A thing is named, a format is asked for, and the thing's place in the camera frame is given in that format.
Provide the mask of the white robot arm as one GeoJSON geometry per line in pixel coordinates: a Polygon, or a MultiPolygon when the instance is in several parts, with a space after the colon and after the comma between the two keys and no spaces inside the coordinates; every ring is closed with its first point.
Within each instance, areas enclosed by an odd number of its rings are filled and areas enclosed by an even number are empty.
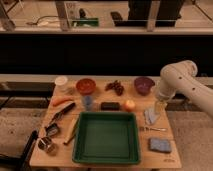
{"type": "Polygon", "coordinates": [[[155,97],[159,101],[169,101],[180,92],[213,119],[213,89],[195,79],[197,72],[197,65],[191,60],[164,66],[160,71],[155,97]]]}

